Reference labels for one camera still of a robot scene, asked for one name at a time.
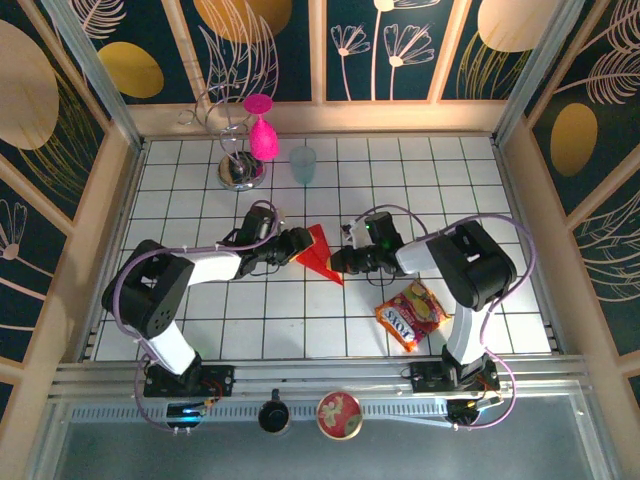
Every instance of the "red triangular object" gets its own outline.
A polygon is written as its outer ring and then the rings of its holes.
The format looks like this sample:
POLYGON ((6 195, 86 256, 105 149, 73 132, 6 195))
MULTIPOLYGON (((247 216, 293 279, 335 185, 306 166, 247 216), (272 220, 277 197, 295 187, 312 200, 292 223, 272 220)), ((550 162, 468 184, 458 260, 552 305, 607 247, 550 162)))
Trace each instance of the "red triangular object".
POLYGON ((313 237, 313 245, 298 255, 296 261, 323 277, 336 282, 338 285, 344 285, 342 276, 338 272, 327 268, 327 261, 331 256, 331 252, 329 251, 329 244, 327 243, 327 237, 324 236, 322 225, 313 225, 307 230, 313 237))

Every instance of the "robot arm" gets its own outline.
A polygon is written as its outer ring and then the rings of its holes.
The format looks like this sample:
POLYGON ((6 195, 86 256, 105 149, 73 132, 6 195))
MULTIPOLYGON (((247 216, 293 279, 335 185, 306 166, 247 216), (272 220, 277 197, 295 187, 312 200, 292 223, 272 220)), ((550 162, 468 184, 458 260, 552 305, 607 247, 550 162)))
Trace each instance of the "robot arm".
POLYGON ((488 361, 480 342, 483 319, 473 312, 504 295, 516 278, 513 262, 476 221, 406 245, 388 212, 366 217, 363 223, 364 229, 358 223, 347 228, 349 237, 360 246, 347 246, 333 254, 331 268, 345 273, 383 268, 395 276, 439 270, 456 300, 453 330, 442 350, 445 374, 455 386, 467 383, 488 361), (368 239, 363 231, 368 232, 368 239))
MULTIPOLYGON (((257 244, 271 231, 274 222, 274 212, 254 205, 242 226, 231 231, 219 245, 244 247, 257 244)), ((293 228, 279 232, 259 247, 241 252, 152 256, 137 263, 127 275, 120 292, 120 317, 123 324, 138 332, 142 337, 140 341, 145 342, 169 378, 189 390, 198 382, 201 359, 174 321, 187 287, 242 278, 259 262, 286 265, 312 244, 313 238, 307 230, 293 228)), ((153 240, 145 240, 136 247, 102 296, 106 310, 113 313, 116 282, 123 270, 141 255, 162 248, 153 240)))

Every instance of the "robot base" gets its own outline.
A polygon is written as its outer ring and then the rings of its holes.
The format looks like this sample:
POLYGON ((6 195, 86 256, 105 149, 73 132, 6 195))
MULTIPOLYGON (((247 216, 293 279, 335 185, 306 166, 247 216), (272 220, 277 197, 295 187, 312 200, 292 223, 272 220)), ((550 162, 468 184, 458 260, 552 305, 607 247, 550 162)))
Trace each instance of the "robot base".
POLYGON ((468 365, 460 365, 442 347, 440 362, 412 362, 409 364, 413 393, 500 391, 496 364, 484 354, 468 365))

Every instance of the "yellow circle pattern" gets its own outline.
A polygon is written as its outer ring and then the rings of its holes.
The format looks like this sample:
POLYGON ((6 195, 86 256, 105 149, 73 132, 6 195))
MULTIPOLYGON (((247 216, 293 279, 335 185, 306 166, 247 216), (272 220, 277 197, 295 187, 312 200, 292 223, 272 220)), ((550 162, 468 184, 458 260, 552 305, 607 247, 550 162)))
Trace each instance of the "yellow circle pattern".
MULTIPOLYGON (((245 0, 194 0, 196 10, 204 23, 213 30, 216 35, 231 42, 244 43, 246 37, 240 34, 238 26, 234 26, 235 19, 240 19, 242 27, 249 31, 249 13, 245 0)), ((249 8, 256 16, 264 18, 275 37, 289 23, 291 18, 291 0, 246 0, 249 8)))
POLYGON ((551 163, 565 177, 587 164, 598 140, 598 120, 589 107, 571 103, 564 107, 551 130, 551 163))
POLYGON ((116 88, 130 97, 150 98, 164 87, 164 75, 158 62, 137 45, 110 43, 100 49, 98 57, 116 88))

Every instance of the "metal frame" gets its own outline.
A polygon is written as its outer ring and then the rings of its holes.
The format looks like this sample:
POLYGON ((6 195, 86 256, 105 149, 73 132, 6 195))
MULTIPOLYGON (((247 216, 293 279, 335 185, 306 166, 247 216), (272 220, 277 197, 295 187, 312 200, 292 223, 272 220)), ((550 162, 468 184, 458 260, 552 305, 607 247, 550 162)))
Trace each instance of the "metal frame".
POLYGON ((520 121, 527 104, 560 52, 571 29, 578 21, 583 5, 584 0, 558 2, 551 22, 542 34, 538 46, 527 60, 511 95, 509 95, 507 106, 498 120, 494 134, 498 147, 509 139, 511 132, 520 121))
POLYGON ((141 148, 140 133, 129 115, 127 106, 111 81, 93 44, 82 30, 76 14, 66 0, 42 0, 42 6, 49 16, 55 20, 56 27, 64 41, 80 64, 96 93, 102 100, 115 123, 121 128, 129 143, 137 150, 141 148))
POLYGON ((149 153, 148 150, 149 144, 145 141, 136 159, 129 165, 126 173, 126 178, 129 180, 120 193, 119 198, 116 199, 116 205, 118 205, 118 218, 114 222, 114 228, 109 236, 107 249, 102 258, 100 273, 97 277, 96 288, 93 290, 91 295, 86 321, 81 326, 82 330, 78 336, 78 342, 74 346, 72 358, 76 362, 81 362, 83 360, 91 328, 95 326, 97 320, 100 318, 100 312, 102 311, 100 299, 102 292, 106 289, 110 281, 109 279, 112 278, 114 269, 117 266, 118 252, 127 229, 127 220, 129 218, 131 208, 133 207, 133 202, 136 196, 136 187, 140 182, 140 177, 142 176, 145 160, 149 153))

